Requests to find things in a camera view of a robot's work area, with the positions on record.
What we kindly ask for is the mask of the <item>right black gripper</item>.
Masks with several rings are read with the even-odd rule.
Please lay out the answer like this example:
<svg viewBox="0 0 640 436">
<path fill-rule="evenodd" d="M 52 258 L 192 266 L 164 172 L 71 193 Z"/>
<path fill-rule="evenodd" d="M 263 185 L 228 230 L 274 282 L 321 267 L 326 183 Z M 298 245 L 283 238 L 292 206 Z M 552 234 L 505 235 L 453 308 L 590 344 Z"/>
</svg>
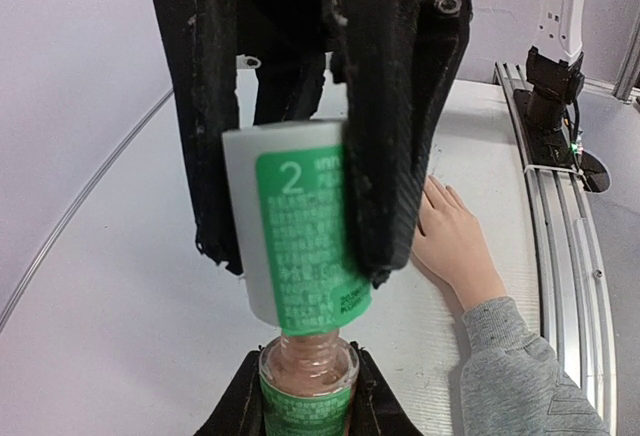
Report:
<svg viewBox="0 0 640 436">
<path fill-rule="evenodd" d="M 406 266 L 471 0 L 153 0 L 183 126 L 239 122 L 235 60 L 258 60 L 256 124 L 307 120 L 347 89 L 348 241 L 372 285 Z"/>
</svg>

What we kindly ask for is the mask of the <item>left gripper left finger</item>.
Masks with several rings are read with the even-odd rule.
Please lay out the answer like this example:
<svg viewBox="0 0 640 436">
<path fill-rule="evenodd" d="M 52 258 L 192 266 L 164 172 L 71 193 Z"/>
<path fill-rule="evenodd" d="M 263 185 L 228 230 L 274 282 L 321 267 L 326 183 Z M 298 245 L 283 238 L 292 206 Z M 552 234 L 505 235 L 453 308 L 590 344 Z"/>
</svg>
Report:
<svg viewBox="0 0 640 436">
<path fill-rule="evenodd" d="M 249 351 L 204 424 L 194 436 L 265 434 L 258 350 Z"/>
</svg>

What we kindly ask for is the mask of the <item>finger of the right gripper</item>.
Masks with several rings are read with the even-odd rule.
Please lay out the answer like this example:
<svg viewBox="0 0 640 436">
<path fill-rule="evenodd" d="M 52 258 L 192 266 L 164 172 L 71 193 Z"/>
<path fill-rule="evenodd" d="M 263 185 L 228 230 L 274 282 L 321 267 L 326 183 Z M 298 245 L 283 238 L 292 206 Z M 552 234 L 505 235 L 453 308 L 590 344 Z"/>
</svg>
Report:
<svg viewBox="0 0 640 436">
<path fill-rule="evenodd" d="M 239 126 L 237 0 L 153 0 L 170 71 L 199 252 L 243 272 L 222 135 Z"/>
</svg>

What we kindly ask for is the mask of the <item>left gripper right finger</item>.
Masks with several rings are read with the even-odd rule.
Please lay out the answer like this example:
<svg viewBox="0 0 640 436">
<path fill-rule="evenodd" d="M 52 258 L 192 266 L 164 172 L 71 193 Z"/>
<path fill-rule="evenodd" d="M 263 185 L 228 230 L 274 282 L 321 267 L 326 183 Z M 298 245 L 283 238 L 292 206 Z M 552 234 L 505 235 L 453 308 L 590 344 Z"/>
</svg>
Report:
<svg viewBox="0 0 640 436">
<path fill-rule="evenodd" d="M 351 404 L 349 435 L 422 436 L 412 423 L 371 354 L 356 341 L 359 372 Z"/>
</svg>

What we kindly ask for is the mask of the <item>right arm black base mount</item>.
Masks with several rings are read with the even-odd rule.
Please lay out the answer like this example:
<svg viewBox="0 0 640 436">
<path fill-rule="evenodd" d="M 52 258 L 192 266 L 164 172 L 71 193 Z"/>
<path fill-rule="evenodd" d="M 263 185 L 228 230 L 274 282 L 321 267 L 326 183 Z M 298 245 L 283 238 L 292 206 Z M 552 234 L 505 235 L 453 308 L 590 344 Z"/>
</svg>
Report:
<svg viewBox="0 0 640 436">
<path fill-rule="evenodd" d="M 592 193 L 610 188 L 609 171 L 583 147 L 579 115 L 572 114 L 568 105 L 547 100 L 534 91 L 516 89 L 513 96 L 531 163 L 572 170 L 584 189 Z"/>
</svg>

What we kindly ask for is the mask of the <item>person's bare hand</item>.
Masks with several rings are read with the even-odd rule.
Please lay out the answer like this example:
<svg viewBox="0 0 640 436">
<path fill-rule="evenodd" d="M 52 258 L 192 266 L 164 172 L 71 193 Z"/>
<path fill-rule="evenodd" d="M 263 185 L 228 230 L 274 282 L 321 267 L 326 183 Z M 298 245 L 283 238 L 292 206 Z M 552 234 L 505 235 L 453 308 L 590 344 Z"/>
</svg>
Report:
<svg viewBox="0 0 640 436">
<path fill-rule="evenodd" d="M 412 251 L 466 311 L 507 295 L 480 222 L 452 187 L 432 176 L 422 191 Z"/>
</svg>

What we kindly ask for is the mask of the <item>nail polish bottle green label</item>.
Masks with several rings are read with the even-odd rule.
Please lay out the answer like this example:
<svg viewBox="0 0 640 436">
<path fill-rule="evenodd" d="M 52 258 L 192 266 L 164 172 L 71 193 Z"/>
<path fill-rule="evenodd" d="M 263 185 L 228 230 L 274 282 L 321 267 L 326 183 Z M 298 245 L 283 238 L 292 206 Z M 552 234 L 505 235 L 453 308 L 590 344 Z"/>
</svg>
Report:
<svg viewBox="0 0 640 436">
<path fill-rule="evenodd" d="M 358 373 L 356 351 L 337 330 L 281 334 L 259 355 L 266 433 L 346 435 Z"/>
</svg>

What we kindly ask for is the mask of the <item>white nail polish cap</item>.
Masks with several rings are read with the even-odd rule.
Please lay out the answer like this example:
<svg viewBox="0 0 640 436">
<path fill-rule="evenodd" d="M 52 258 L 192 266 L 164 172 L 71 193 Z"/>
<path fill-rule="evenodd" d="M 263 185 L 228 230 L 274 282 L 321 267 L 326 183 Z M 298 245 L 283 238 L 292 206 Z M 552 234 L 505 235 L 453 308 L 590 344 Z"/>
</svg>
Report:
<svg viewBox="0 0 640 436">
<path fill-rule="evenodd" d="M 288 335 L 340 329 L 371 303 L 347 244 L 344 129 L 324 119 L 222 136 L 250 308 Z"/>
</svg>

